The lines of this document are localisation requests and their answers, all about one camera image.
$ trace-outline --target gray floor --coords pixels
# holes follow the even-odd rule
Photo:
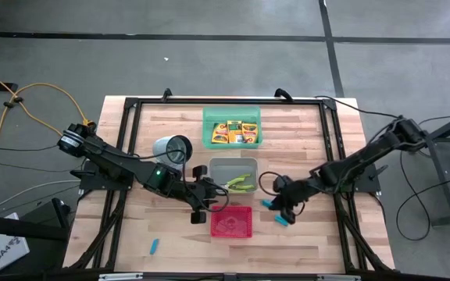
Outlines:
[[[450,0],[327,0],[327,8],[334,36],[450,37]],[[323,35],[317,0],[0,0],[0,30]],[[361,108],[418,121],[450,115],[450,45],[336,44],[335,48],[345,97],[358,98]],[[94,120],[107,94],[161,94],[166,87],[178,95],[271,96],[282,87],[294,96],[334,96],[325,43],[0,39],[0,78],[19,85],[58,84]],[[60,93],[34,89],[24,97],[32,113],[58,128],[80,120]],[[8,98],[0,93],[0,114]],[[362,119],[368,137],[388,122],[379,116],[362,115]],[[432,130],[441,124],[424,127]],[[0,147],[39,148],[56,141],[56,134],[15,108],[5,121]],[[438,182],[428,159],[404,157],[405,169],[418,190]],[[42,169],[80,164],[60,151],[0,151],[0,162]],[[390,166],[380,181],[397,269],[450,277],[450,226],[432,229],[420,242],[402,238],[395,227],[395,212],[411,192],[397,153],[379,164]],[[0,166],[0,201],[35,184],[67,179],[72,179],[67,173]],[[69,186],[36,190],[5,207]],[[76,194],[68,190],[60,197],[75,206]],[[433,217],[447,212],[439,190],[423,197]],[[23,214],[34,204],[17,210]],[[417,202],[405,208],[401,222],[409,236],[423,232],[426,221]]]

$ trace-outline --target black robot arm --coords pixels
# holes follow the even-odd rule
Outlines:
[[[293,181],[288,176],[278,176],[273,182],[273,190],[278,195],[273,199],[270,210],[280,211],[283,219],[294,224],[293,207],[319,192],[335,194],[342,191],[354,183],[368,165],[394,150],[420,150],[425,146],[424,138],[425,132],[413,120],[399,117],[363,149],[345,159],[316,167],[309,172],[307,179]]]
[[[69,155],[88,158],[99,167],[100,173],[111,180],[134,176],[145,189],[188,203],[194,211],[192,223],[204,223],[202,209],[216,202],[209,199],[222,194],[216,192],[218,186],[210,178],[198,177],[195,182],[184,182],[178,169],[162,163],[141,161],[139,157],[122,152],[98,137],[92,126],[71,124],[63,132],[58,146]]]

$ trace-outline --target pliers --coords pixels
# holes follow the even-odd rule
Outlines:
[[[234,193],[245,193],[248,192],[250,189],[255,189],[255,186],[252,184],[243,185],[243,183],[248,176],[251,176],[251,174],[244,174],[236,177],[233,180],[230,180],[223,186],[223,188],[228,189],[230,192]]]

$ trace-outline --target wooden table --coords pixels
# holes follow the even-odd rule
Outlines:
[[[98,122],[98,135],[115,145],[123,111],[124,96],[107,96]],[[356,106],[353,98],[342,101]],[[187,175],[196,165],[208,164],[212,157],[253,157],[259,173],[266,170],[293,179],[308,176],[308,171],[326,161],[319,110],[309,105],[260,105],[263,143],[253,150],[209,150],[202,145],[203,105],[144,105],[135,152],[151,155],[152,144],[160,137],[187,136],[194,154]],[[359,113],[337,105],[347,155],[365,145]],[[126,132],[127,146],[130,129]],[[262,179],[270,186],[273,177]],[[209,221],[190,224],[191,209],[179,201],[165,199],[133,185],[128,194],[120,235],[116,271],[137,272],[261,272],[261,273],[336,273],[343,272],[340,239],[331,196],[310,198],[296,224],[284,227],[274,222],[276,212],[261,205],[271,198],[261,190],[254,194],[235,194],[231,205],[253,208],[253,237],[250,239],[212,238]],[[79,203],[64,266],[74,263],[98,232],[105,191],[94,191]],[[368,194],[355,196],[363,236],[380,258],[394,267],[387,230],[379,205]],[[352,260],[355,244],[348,234]],[[159,247],[150,255],[152,241]],[[104,249],[108,255],[110,237]]]

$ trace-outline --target blue object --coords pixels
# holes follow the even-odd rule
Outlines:
[[[150,247],[150,254],[155,253],[155,250],[157,250],[157,245],[159,245],[159,238],[154,239],[154,241],[152,242],[152,247]]]
[[[269,200],[263,199],[262,205],[268,208],[268,207],[272,206],[272,203]]]
[[[280,217],[280,215],[275,215],[275,221],[280,223],[283,226],[289,226],[289,223],[286,222],[286,220],[282,219],[282,217]]]

